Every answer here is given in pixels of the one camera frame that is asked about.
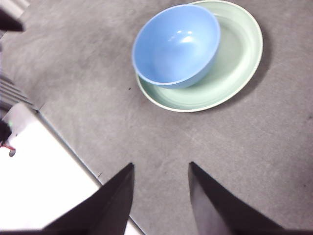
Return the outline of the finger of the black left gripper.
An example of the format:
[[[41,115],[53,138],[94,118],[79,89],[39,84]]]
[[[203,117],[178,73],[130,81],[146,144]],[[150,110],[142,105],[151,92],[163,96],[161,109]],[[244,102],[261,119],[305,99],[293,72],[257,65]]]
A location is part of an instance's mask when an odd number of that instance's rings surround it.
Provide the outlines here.
[[[13,15],[0,9],[0,29],[2,31],[16,31],[23,32],[24,26],[21,21],[16,19]]]

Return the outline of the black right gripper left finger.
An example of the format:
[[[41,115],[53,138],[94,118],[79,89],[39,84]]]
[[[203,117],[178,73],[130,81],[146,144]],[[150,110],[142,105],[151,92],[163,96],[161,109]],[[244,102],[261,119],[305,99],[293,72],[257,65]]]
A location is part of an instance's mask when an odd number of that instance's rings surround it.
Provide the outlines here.
[[[122,235],[133,203],[134,164],[44,228],[58,235]]]

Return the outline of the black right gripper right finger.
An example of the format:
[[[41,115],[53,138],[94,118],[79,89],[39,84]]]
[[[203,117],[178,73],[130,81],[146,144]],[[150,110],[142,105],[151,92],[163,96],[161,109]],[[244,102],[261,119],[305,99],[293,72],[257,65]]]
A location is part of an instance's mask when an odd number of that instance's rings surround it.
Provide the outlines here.
[[[219,184],[196,163],[189,164],[190,200],[200,235],[289,235]]]

